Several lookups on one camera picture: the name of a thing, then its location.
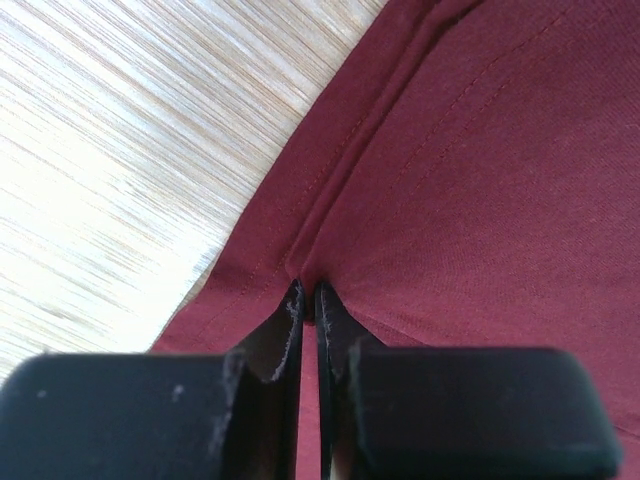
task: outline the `maroon fabric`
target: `maroon fabric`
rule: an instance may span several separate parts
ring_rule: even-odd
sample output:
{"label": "maroon fabric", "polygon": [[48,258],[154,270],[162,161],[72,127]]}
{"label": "maroon fabric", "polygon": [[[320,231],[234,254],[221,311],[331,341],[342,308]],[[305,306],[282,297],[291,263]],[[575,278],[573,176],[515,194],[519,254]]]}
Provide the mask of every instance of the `maroon fabric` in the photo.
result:
{"label": "maroon fabric", "polygon": [[433,3],[385,7],[155,348],[225,350],[325,278],[390,344],[574,352],[640,478],[640,4]]}

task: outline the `table surface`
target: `table surface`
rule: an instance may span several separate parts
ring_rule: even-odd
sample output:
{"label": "table surface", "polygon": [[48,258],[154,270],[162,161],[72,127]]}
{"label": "table surface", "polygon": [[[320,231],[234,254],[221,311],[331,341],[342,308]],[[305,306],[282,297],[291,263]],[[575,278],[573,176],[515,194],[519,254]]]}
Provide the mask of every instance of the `table surface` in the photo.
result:
{"label": "table surface", "polygon": [[384,0],[0,4],[0,380],[146,350]]}

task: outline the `garment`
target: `garment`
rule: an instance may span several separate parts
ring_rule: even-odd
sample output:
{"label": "garment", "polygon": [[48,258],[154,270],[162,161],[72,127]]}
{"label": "garment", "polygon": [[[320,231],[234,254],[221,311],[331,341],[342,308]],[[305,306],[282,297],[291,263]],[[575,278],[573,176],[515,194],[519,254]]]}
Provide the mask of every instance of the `garment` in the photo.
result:
{"label": "garment", "polygon": [[[391,0],[158,351],[223,351],[291,280],[391,345],[552,345],[640,478],[640,4]],[[305,331],[299,478],[318,478]]]}

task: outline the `wood grain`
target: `wood grain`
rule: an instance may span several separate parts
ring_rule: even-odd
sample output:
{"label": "wood grain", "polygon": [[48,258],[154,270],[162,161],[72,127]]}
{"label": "wood grain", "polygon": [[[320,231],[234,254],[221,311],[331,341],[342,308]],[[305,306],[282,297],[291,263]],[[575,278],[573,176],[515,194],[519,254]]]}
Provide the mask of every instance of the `wood grain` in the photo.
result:
{"label": "wood grain", "polygon": [[382,3],[0,2],[0,379],[147,349]]}

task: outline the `folded fabric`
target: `folded fabric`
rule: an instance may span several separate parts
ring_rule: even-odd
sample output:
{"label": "folded fabric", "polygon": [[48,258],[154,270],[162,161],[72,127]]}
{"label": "folded fabric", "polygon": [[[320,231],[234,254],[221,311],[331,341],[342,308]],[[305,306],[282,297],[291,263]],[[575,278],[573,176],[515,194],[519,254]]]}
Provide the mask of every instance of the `folded fabric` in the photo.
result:
{"label": "folded fabric", "polygon": [[640,4],[391,0],[155,350],[233,346],[295,277],[389,344],[573,352],[640,478]]}

